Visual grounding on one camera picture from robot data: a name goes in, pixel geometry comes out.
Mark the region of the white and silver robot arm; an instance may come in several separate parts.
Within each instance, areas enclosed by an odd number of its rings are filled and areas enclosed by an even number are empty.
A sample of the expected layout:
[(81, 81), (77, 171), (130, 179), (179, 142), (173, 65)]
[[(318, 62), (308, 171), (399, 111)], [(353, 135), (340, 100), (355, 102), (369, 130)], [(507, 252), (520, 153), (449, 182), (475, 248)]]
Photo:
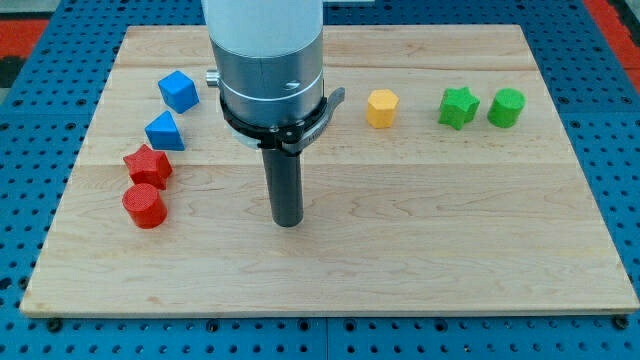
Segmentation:
[(272, 136), (323, 107), (322, 0), (206, 0), (224, 118), (237, 139)]

